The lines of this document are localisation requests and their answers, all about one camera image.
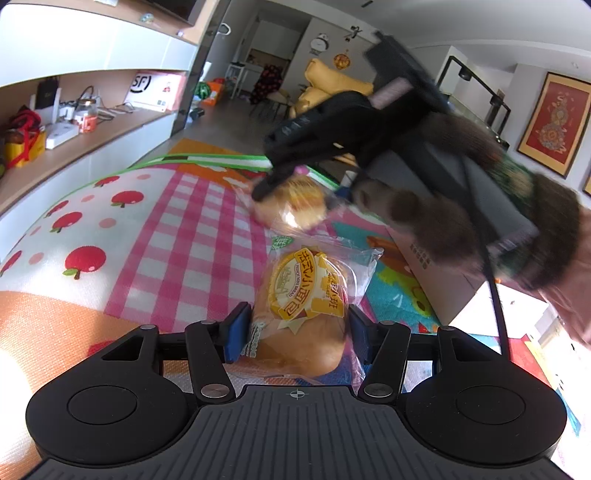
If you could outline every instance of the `metal screw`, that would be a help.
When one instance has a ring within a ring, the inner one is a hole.
[[[392,387],[383,383],[370,383],[363,391],[373,398],[386,398],[394,393]]]
[[[201,395],[207,398],[222,398],[230,393],[230,389],[221,383],[210,383],[201,389]]]

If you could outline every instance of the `red painting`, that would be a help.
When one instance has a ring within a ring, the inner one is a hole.
[[[549,73],[518,151],[566,177],[590,106],[590,84]]]

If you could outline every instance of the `glass jar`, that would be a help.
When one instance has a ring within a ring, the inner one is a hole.
[[[95,130],[98,117],[99,111],[96,100],[94,98],[84,98],[78,102],[72,123],[78,125],[81,134],[87,134]]]

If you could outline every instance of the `colorful floor mat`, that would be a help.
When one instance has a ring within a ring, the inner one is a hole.
[[[183,142],[178,149],[188,148]],[[2,480],[22,477],[39,461],[24,413],[43,384],[138,324],[182,332],[191,322],[222,320],[242,300],[253,302],[272,234],[251,219],[233,188],[269,162],[181,153],[76,190],[49,208],[0,266]],[[316,233],[385,250],[361,303],[373,320],[437,330],[426,296],[380,222],[351,209]],[[310,380],[358,386],[355,361],[348,345],[335,371]],[[528,362],[522,366],[535,370]],[[424,374],[410,368],[405,388]],[[186,363],[167,363],[165,375],[190,391]],[[250,381],[239,374],[232,380],[238,388]]]
[[[187,153],[205,153],[214,155],[242,155],[240,152],[236,152],[228,148],[222,148],[209,143],[191,140],[190,138],[183,138],[179,140],[176,143],[176,145],[168,151],[169,155],[180,155]]]

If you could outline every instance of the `black cable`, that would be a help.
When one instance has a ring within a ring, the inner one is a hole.
[[[472,182],[470,181],[470,175],[468,173],[467,160],[461,155],[460,163],[464,172],[464,181],[466,182],[466,190],[468,192],[468,199],[465,201],[464,207],[468,212],[470,221],[474,226],[476,233],[476,243],[480,257],[482,258],[482,273],[486,278],[488,287],[491,291],[492,308],[495,311],[496,327],[499,331],[499,345],[501,347],[501,355],[506,357],[507,360],[511,360],[511,348],[509,347],[509,335],[507,334],[507,325],[505,323],[505,315],[503,314],[503,307],[501,304],[501,298],[499,297],[499,290],[496,287],[495,274],[492,269],[491,257],[488,254],[486,248],[486,240],[484,238],[484,230],[481,228],[480,217],[478,210],[476,209],[476,198],[472,189]]]
[[[84,97],[84,94],[86,93],[86,91],[90,89],[90,98],[92,98],[92,96],[95,94],[95,87],[94,85],[89,85],[88,87],[86,87],[82,93],[80,94],[80,96],[78,97],[78,100],[76,101],[76,105],[75,108],[78,108],[78,105],[80,104],[80,100],[82,100],[82,97]]]

